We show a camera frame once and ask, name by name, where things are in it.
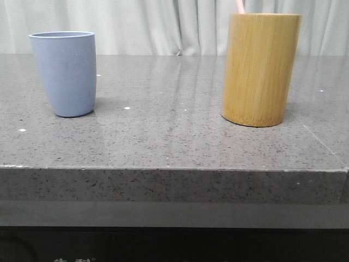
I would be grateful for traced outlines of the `bamboo cylindrical holder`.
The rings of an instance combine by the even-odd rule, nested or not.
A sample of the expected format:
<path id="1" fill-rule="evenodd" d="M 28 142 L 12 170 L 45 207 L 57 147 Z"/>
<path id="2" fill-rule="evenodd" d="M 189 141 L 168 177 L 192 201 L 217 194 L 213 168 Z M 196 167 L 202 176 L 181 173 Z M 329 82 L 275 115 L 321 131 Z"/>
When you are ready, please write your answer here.
<path id="1" fill-rule="evenodd" d="M 302 17 L 231 14 L 221 115 L 249 127 L 284 119 Z"/>

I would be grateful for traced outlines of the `blue plastic cup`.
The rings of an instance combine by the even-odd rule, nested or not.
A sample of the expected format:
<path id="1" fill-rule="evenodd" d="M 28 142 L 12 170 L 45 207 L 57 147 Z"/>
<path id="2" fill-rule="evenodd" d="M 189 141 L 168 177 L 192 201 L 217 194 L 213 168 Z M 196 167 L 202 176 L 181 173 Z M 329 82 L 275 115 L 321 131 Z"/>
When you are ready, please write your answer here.
<path id="1" fill-rule="evenodd" d="M 95 34 L 81 31 L 29 35 L 39 75 L 54 113 L 77 117 L 94 110 Z"/>

